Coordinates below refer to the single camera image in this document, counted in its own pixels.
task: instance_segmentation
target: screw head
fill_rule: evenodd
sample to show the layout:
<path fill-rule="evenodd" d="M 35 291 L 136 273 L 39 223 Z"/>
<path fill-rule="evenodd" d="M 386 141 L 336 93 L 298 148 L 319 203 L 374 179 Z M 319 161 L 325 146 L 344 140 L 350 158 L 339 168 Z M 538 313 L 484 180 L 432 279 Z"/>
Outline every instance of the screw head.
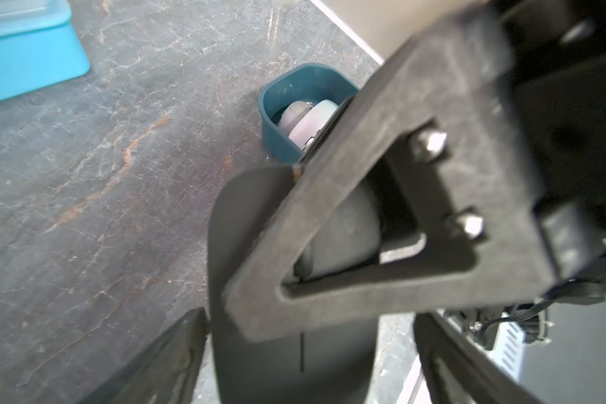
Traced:
<path fill-rule="evenodd" d="M 480 237 L 485 230 L 485 219 L 474 211 L 462 212 L 455 222 L 470 240 Z"/>
<path fill-rule="evenodd" d="M 413 157 L 420 162 L 429 162 L 442 154 L 446 146 L 446 132 L 426 128 L 411 136 Z"/>
<path fill-rule="evenodd" d="M 471 323 L 469 323 L 469 329 L 473 332 L 480 331 L 482 327 L 483 323 L 481 323 L 480 321 L 472 321 Z"/>

